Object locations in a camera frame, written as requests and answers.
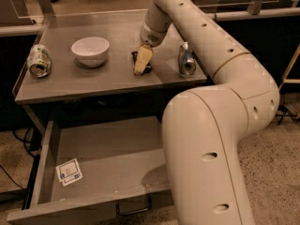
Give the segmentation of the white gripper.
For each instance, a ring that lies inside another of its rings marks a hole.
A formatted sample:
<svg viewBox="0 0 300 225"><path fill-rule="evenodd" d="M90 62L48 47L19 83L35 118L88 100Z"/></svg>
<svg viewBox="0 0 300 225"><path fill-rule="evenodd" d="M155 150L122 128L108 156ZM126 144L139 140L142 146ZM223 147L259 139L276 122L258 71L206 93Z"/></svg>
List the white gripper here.
<svg viewBox="0 0 300 225"><path fill-rule="evenodd" d="M135 75L142 75L146 65L153 56L152 47L157 47L162 43L166 37L167 31L168 25L165 22L161 26L155 28L151 27L146 22L142 24L140 31L142 46L138 50L137 61L134 66Z"/></svg>

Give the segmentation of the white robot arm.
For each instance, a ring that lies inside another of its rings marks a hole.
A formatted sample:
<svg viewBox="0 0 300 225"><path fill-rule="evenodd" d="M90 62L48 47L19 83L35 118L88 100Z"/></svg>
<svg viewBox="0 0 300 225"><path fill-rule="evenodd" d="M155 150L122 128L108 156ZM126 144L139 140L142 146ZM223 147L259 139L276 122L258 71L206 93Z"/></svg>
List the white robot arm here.
<svg viewBox="0 0 300 225"><path fill-rule="evenodd" d="M141 41L174 25L213 85L188 89L162 116L162 143L179 225L255 225L237 144L275 117L278 86L262 64L192 0L152 0Z"/></svg>

